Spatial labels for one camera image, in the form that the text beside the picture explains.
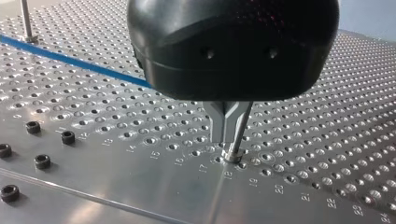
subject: engraved number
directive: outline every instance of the engraved number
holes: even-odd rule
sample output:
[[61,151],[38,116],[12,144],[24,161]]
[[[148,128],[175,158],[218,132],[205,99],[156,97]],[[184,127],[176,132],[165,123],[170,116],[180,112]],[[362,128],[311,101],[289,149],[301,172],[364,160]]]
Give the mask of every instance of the engraved number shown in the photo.
[[160,152],[152,151],[150,158],[158,160],[158,157],[160,156]]
[[275,185],[275,193],[283,194],[283,186]]
[[308,193],[301,193],[301,200],[307,201],[307,202],[311,201],[311,199],[309,198],[309,194]]
[[181,166],[181,165],[183,165],[183,161],[184,161],[184,159],[182,159],[182,158],[176,158],[175,165]]
[[249,185],[250,185],[250,186],[252,186],[252,187],[257,187],[257,183],[259,183],[259,180],[258,180],[258,179],[255,179],[255,178],[250,178],[250,179],[248,180],[248,182],[249,182]]
[[224,171],[224,178],[226,178],[226,179],[232,179],[232,178],[233,178],[233,172]]
[[391,223],[390,218],[388,217],[388,214],[382,213],[381,214],[381,221],[385,223]]
[[353,212],[355,213],[356,216],[363,216],[363,210],[361,210],[361,207],[358,205],[353,205]]
[[327,199],[327,206],[333,209],[337,208],[337,205],[335,204],[335,199]]

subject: metal rod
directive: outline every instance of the metal rod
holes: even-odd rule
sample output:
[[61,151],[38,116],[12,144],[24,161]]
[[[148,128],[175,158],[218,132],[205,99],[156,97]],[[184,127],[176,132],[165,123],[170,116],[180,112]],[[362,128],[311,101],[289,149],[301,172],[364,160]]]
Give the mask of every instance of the metal rod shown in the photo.
[[27,6],[27,0],[21,0],[21,11],[23,16],[23,25],[25,32],[24,39],[28,43],[35,42],[37,41],[37,36],[32,35],[32,27],[30,24],[29,7]]
[[21,0],[21,10],[26,37],[32,37],[32,27],[30,26],[29,8],[27,6],[27,0]]
[[237,123],[237,130],[235,134],[235,140],[231,143],[228,151],[223,151],[222,156],[226,161],[230,162],[239,162],[242,158],[243,152],[239,150],[241,146],[242,138],[244,136],[244,131],[248,124],[248,116],[250,115],[251,107],[253,106],[253,102],[249,103],[247,111],[242,115],[242,118]]

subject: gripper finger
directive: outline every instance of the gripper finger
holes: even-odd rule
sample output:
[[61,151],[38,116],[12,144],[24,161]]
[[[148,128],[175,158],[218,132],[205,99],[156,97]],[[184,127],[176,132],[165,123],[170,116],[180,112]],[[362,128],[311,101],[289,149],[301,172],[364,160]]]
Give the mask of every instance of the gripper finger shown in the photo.
[[210,117],[210,141],[221,143],[224,132],[223,102],[203,102],[204,109]]

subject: printed number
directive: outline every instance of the printed number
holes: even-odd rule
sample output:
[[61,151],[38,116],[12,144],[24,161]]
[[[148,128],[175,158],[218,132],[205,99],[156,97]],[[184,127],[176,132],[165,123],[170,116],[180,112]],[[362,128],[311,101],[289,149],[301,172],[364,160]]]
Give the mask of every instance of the printed number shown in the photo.
[[113,139],[109,139],[107,138],[104,143],[102,143],[103,146],[107,146],[109,147],[111,145],[111,143],[113,143]]
[[363,216],[363,210],[361,210],[360,206],[353,205],[352,208],[356,216],[361,216],[361,217]]
[[337,208],[337,205],[335,204],[335,200],[334,199],[327,199],[327,206],[333,209]]
[[257,187],[257,183],[259,183],[259,180],[258,180],[258,179],[255,179],[255,178],[250,178],[250,179],[248,180],[248,182],[249,182],[249,185],[250,185],[250,186],[252,186],[252,187]]
[[207,166],[199,165],[199,172],[206,173]]
[[90,135],[89,135],[88,133],[82,133],[82,134],[79,135],[78,138],[79,138],[79,139],[85,140],[85,139],[87,139],[89,136],[90,136]]
[[134,152],[134,149],[136,148],[136,146],[129,146],[128,149],[126,149],[127,152]]
[[150,158],[154,159],[154,160],[158,160],[158,157],[160,156],[160,152],[156,152],[156,151],[152,151]]
[[381,214],[381,221],[385,223],[390,223],[390,218],[388,217],[388,214]]
[[183,161],[184,161],[184,159],[182,159],[182,158],[176,158],[175,159],[175,165],[181,166],[181,165],[183,165]]
[[56,130],[55,131],[56,133],[62,133],[62,132],[64,132],[64,130],[66,130],[66,128],[64,128],[64,127],[58,127],[58,129],[60,129],[60,130]]
[[275,185],[275,193],[283,194],[283,186]]
[[308,193],[301,193],[301,200],[307,201],[307,202],[311,201],[311,199],[309,198],[309,194]]
[[224,178],[232,179],[233,178],[233,172],[225,171],[224,172]]

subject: countersunk hole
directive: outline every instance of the countersunk hole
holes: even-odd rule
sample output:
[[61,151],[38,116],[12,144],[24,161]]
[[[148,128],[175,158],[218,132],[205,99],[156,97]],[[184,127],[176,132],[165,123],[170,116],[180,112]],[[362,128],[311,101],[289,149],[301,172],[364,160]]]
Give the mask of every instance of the countersunk hole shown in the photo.
[[241,169],[246,169],[248,166],[247,166],[247,164],[244,163],[244,162],[239,162],[239,163],[238,163],[238,167],[241,168]]
[[131,133],[124,133],[124,137],[132,137]]
[[343,189],[337,189],[335,192],[342,197],[347,196],[347,193]]
[[69,131],[66,131],[66,132],[62,132],[62,135],[64,136],[64,137],[70,137],[71,135],[73,135],[71,132],[69,132]]
[[271,170],[269,170],[269,169],[263,169],[263,170],[262,170],[262,174],[265,175],[265,176],[269,176],[269,175],[272,174],[272,172],[271,172]]
[[175,135],[176,135],[177,137],[180,137],[180,136],[183,135],[183,133],[181,133],[181,132],[175,132]]
[[200,151],[197,151],[197,150],[194,150],[194,151],[191,153],[191,155],[192,155],[192,156],[199,156],[199,155],[201,155],[201,152],[200,152]]
[[145,140],[145,142],[149,145],[155,144],[156,140],[155,138],[148,138]]
[[314,188],[314,189],[320,189],[320,184],[318,184],[318,183],[312,183],[312,188]]
[[263,154],[262,155],[262,159],[265,160],[265,161],[269,161],[269,160],[271,160],[271,156],[268,155],[268,154]]
[[162,129],[163,129],[162,126],[155,126],[154,127],[154,130],[157,131],[157,132],[161,131]]
[[293,176],[293,175],[287,175],[286,176],[286,181],[291,183],[291,184],[294,184],[294,183],[297,182],[297,178],[295,176]]
[[201,55],[206,59],[212,59],[215,56],[215,51],[210,47],[201,48]]
[[178,145],[169,145],[169,147],[168,147],[169,149],[172,149],[172,150],[176,150],[177,148],[178,148]]
[[142,124],[142,121],[141,120],[134,120],[133,124],[134,125],[140,125],[140,124]]

